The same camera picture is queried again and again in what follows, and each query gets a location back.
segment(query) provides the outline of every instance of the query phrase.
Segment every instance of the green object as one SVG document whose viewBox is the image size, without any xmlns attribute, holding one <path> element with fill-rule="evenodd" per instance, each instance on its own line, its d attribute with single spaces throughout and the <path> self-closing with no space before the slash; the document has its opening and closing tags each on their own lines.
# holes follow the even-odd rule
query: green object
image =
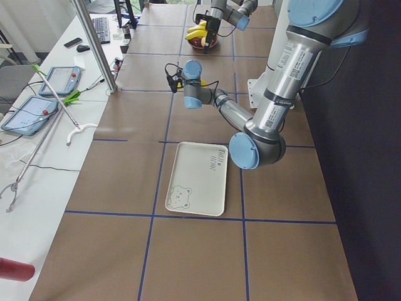
<svg viewBox="0 0 401 301">
<path fill-rule="evenodd" d="M 66 98 L 64 98 L 63 103 L 67 106 L 71 105 L 73 102 L 77 101 L 78 96 L 81 95 L 79 90 L 75 90 L 73 93 L 69 94 Z"/>
<path fill-rule="evenodd" d="M 35 70 L 36 73 L 42 73 L 44 76 L 47 77 L 47 75 L 44 72 L 40 71 L 38 65 L 31 65 L 31 67 L 33 68 L 33 70 Z"/>
</svg>

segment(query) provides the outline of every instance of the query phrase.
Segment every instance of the black wall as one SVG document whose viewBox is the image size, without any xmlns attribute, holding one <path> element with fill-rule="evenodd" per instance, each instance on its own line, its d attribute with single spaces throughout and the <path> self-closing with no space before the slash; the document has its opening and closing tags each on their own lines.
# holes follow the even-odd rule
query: black wall
<svg viewBox="0 0 401 301">
<path fill-rule="evenodd" d="M 324 52 L 309 85 L 330 78 L 344 54 Z M 374 2 L 368 41 L 302 99 L 358 298 L 399 301 L 401 2 Z"/>
</svg>

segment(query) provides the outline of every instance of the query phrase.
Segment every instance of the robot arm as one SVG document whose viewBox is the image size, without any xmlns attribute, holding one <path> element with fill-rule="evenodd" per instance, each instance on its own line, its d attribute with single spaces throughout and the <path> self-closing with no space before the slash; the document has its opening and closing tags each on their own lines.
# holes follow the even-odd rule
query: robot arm
<svg viewBox="0 0 401 301">
<path fill-rule="evenodd" d="M 204 53 L 209 51 L 213 39 L 219 33 L 221 20 L 225 20 L 240 30 L 245 30 L 249 22 L 249 16 L 258 7 L 258 0 L 234 0 L 241 7 L 235 10 L 227 5 L 227 0 L 212 0 L 210 14 L 196 14 L 195 23 L 199 24 L 201 20 L 206 21 L 207 30 Z"/>
<path fill-rule="evenodd" d="M 279 161 L 286 148 L 279 128 L 318 53 L 333 42 L 335 46 L 362 43 L 369 6 L 370 0 L 315 0 L 306 4 L 292 0 L 288 5 L 287 43 L 253 116 L 223 90 L 202 86 L 202 67 L 197 61 L 188 61 L 177 72 L 185 106 L 213 105 L 241 131 L 229 143 L 231 158 L 240 168 L 255 169 Z"/>
</svg>

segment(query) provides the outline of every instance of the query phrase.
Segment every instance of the keyboard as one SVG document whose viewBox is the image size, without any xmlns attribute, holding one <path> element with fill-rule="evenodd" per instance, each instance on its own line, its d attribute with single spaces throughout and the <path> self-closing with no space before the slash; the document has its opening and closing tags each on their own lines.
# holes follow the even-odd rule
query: keyboard
<svg viewBox="0 0 401 301">
<path fill-rule="evenodd" d="M 110 43 L 110 27 L 106 17 L 92 19 L 93 27 L 101 44 Z"/>
</svg>

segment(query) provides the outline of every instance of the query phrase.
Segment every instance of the white table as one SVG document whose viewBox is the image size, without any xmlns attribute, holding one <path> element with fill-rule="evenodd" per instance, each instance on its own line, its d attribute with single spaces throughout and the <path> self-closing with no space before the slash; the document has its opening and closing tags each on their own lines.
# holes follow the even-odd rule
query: white table
<svg viewBox="0 0 401 301">
<path fill-rule="evenodd" d="M 93 17 L 100 16 L 107 16 L 110 23 L 112 42 L 102 45 L 102 48 L 107 62 L 111 64 L 116 57 L 122 58 L 120 50 L 122 40 L 113 40 L 113 33 L 118 33 L 118 23 L 115 21 L 115 17 L 93 15 Z M 76 17 L 40 68 L 47 73 L 52 66 L 73 66 L 74 56 L 82 57 L 86 69 L 83 71 L 78 85 L 78 89 L 82 91 L 98 79 L 101 73 L 92 51 L 78 53 L 75 50 L 76 47 L 67 49 L 63 46 L 77 37 L 82 38 L 83 44 L 88 44 L 83 28 Z M 39 80 L 40 77 L 35 75 L 30 82 Z M 36 92 L 39 88 L 40 85 L 34 86 Z M 32 94 L 32 91 L 26 88 L 14 105 L 19 107 Z M 106 106 L 108 94 L 108 87 L 103 82 L 93 90 L 82 93 L 79 101 L 69 107 L 70 112 L 80 124 L 97 124 Z M 40 148 L 33 164 L 79 171 L 91 144 L 95 128 L 88 128 L 82 133 L 74 135 L 71 145 L 68 147 L 66 138 L 74 128 L 67 114 L 62 113 L 58 123 Z M 19 160 L 22 159 L 25 162 L 28 160 L 44 131 L 45 129 L 41 129 L 32 137 L 23 136 L 13 143 L 0 146 L 0 190 L 16 180 L 24 167 Z M 2 143 L 16 137 L 18 134 L 0 133 Z M 29 299 L 78 174 L 79 172 L 75 171 L 57 171 L 31 166 L 18 185 L 18 198 L 14 211 L 11 213 L 6 213 L 6 209 L 13 200 L 14 193 L 8 189 L 3 194 L 3 198 L 0 200 L 0 257 L 31 263 L 35 266 L 36 272 L 34 277 L 27 282 L 0 279 L 0 299 L 2 301 Z"/>
</svg>

